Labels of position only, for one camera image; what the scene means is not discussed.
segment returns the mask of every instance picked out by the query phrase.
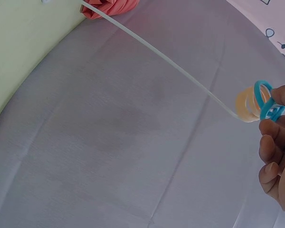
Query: gray fabric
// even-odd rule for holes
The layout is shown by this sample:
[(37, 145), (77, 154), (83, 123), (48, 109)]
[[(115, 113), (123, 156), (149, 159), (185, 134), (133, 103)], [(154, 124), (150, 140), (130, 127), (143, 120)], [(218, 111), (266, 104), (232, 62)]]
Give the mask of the gray fabric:
[[(116, 17), (229, 107), (285, 60), (223, 0), (142, 1)], [(0, 228), (278, 227), (257, 123), (229, 116), (105, 20), (84, 21), (0, 116)]]

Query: orange coiled tube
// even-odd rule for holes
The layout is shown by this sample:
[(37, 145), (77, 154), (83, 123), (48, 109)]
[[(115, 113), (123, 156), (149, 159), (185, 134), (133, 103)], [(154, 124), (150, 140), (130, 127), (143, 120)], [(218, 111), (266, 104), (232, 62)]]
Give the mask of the orange coiled tube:
[[(260, 90), (262, 99), (266, 103), (271, 97), (270, 92), (264, 86), (261, 86)], [(249, 87), (237, 95), (236, 111), (238, 117), (246, 123), (260, 119), (261, 108), (257, 104), (253, 87)]]

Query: fingernail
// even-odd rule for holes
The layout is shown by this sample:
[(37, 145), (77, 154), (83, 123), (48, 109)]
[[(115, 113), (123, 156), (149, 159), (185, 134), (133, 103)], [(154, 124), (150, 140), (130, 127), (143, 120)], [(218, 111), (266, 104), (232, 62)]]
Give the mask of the fingernail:
[(268, 172), (271, 171), (273, 164), (274, 164), (274, 163), (272, 162), (272, 163), (270, 163), (269, 165), (266, 166), (266, 168), (265, 168), (265, 172), (266, 172), (266, 173), (268, 173)]

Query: hand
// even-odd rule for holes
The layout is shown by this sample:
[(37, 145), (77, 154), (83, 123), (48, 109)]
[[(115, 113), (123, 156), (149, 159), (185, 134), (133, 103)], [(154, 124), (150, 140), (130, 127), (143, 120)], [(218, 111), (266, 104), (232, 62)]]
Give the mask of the hand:
[[(272, 90), (273, 99), (285, 106), (285, 86)], [(273, 197), (285, 211), (285, 115), (276, 123), (263, 120), (259, 155), (265, 166), (259, 172), (259, 180), (265, 193)]]

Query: red cloth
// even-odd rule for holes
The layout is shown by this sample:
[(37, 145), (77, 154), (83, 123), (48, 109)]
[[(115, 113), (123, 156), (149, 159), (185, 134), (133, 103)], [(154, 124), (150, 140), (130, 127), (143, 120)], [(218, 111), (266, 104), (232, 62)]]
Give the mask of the red cloth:
[[(87, 3), (98, 8), (105, 14), (112, 16), (126, 13), (134, 9), (139, 0), (85, 0)], [(90, 19), (101, 18), (97, 13), (94, 13), (87, 7), (82, 8), (82, 13)]]

